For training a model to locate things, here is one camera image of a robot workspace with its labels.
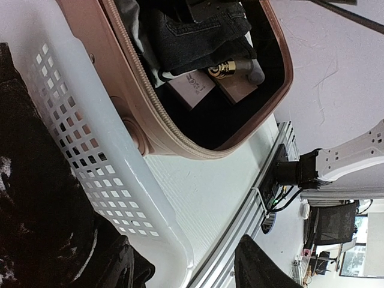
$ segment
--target floor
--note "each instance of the floor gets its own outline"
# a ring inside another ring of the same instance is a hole
[[[272,116],[246,144],[225,159],[146,158],[192,244],[195,267],[208,255],[237,211],[277,134]],[[257,236],[257,243],[287,274],[302,245],[304,222],[299,215],[300,206],[299,200],[294,201],[277,215],[270,234],[260,232]]]

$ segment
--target zipper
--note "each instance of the zipper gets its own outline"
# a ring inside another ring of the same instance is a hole
[[[190,140],[186,135],[184,135],[183,132],[181,132],[180,129],[175,125],[175,123],[172,121],[172,119],[164,109],[162,103],[158,99],[157,94],[153,89],[152,84],[145,73],[143,65],[134,49],[134,46],[131,42],[128,32],[120,18],[120,14],[115,5],[115,2],[113,0],[104,0],[104,1],[107,2],[107,7],[105,8],[109,10],[110,12],[109,16],[112,17],[113,21],[117,25],[118,32],[122,35],[124,39],[124,43],[120,43],[120,44],[123,44],[126,46],[128,53],[133,59],[133,65],[136,68],[136,70],[139,72],[138,81],[144,85],[143,92],[148,97],[151,104],[153,105],[157,116],[161,119],[163,123],[165,123],[166,128],[169,131],[168,134],[171,136],[171,138],[175,140],[186,151],[200,158],[217,159],[217,158],[223,158],[224,156],[228,155],[230,153],[230,151],[228,150],[213,151],[197,145],[192,140]]]

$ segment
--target open suitcase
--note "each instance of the open suitcase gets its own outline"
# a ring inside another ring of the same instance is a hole
[[[243,3],[264,83],[236,105],[215,90],[191,111],[166,89],[159,96],[152,87],[114,0],[58,2],[142,155],[225,157],[263,124],[292,84],[289,50],[269,0]]]

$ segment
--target white plastic basket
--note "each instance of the white plastic basket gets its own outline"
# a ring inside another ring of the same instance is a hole
[[[95,210],[156,266],[148,287],[186,286],[191,245],[56,2],[1,0],[0,41]]]

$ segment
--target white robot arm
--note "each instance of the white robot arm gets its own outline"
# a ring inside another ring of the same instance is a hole
[[[349,173],[384,163],[384,120],[369,132],[331,149],[322,149],[316,157],[318,178],[336,181]]]
[[[384,163],[384,120],[363,135],[330,149],[317,149],[297,162],[277,163],[281,185],[318,189],[349,173]]]

